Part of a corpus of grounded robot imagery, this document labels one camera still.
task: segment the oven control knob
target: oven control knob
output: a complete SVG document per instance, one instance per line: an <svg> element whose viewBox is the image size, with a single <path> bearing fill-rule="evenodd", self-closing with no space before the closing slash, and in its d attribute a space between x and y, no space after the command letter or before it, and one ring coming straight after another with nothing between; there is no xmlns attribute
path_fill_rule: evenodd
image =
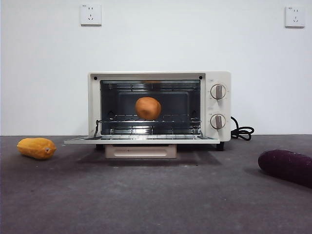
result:
<svg viewBox="0 0 312 234"><path fill-rule="evenodd" d="M225 126L225 117L223 115L214 115L210 119L210 124L215 129L221 129Z"/></svg>
<svg viewBox="0 0 312 234"><path fill-rule="evenodd" d="M222 99L225 96L225 87L222 84L216 84L211 88L210 93L214 99Z"/></svg>

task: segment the oven door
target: oven door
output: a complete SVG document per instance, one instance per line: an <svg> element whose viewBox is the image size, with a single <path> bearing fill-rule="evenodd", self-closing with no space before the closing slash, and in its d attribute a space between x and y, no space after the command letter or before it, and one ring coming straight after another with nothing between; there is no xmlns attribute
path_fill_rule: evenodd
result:
<svg viewBox="0 0 312 234"><path fill-rule="evenodd" d="M220 140L198 135L105 135L66 140L65 144L219 144Z"/></svg>

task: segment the gray floor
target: gray floor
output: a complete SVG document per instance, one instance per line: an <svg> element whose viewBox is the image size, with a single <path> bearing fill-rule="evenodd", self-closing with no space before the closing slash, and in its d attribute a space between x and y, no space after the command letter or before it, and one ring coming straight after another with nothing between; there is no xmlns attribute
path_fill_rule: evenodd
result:
<svg viewBox="0 0 312 234"><path fill-rule="evenodd" d="M312 135L233 139L223 152L185 145L179 159L108 160L92 145L21 156L1 137L2 234L312 233L312 189L262 173L265 150L312 156Z"/></svg>

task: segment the purple eggplant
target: purple eggplant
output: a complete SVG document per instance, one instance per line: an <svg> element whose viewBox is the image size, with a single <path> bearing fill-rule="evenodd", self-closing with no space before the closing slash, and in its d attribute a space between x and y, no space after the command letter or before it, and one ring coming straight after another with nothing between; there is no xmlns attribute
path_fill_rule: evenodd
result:
<svg viewBox="0 0 312 234"><path fill-rule="evenodd" d="M260 155L258 164L274 177L312 188L312 157L288 150L271 150Z"/></svg>

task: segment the wall outlet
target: wall outlet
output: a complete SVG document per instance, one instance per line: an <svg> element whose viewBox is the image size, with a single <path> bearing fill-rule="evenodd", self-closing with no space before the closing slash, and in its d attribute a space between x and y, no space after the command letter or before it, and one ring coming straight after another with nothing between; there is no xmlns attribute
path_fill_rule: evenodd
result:
<svg viewBox="0 0 312 234"><path fill-rule="evenodd" d="M102 7L100 4L80 6L81 25L102 25Z"/></svg>
<svg viewBox="0 0 312 234"><path fill-rule="evenodd" d="M304 27L305 9L304 7L285 7L285 27Z"/></svg>

